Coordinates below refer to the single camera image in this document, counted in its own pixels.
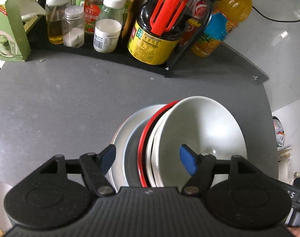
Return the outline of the person's left hand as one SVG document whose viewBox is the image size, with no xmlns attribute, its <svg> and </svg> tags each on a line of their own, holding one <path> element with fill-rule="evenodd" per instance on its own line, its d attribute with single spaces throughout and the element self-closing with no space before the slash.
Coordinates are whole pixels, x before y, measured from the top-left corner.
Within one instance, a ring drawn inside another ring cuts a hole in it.
<svg viewBox="0 0 300 237">
<path fill-rule="evenodd" d="M 298 227 L 288 227 L 287 230 L 296 237 L 300 237 L 300 226 Z"/>
</svg>

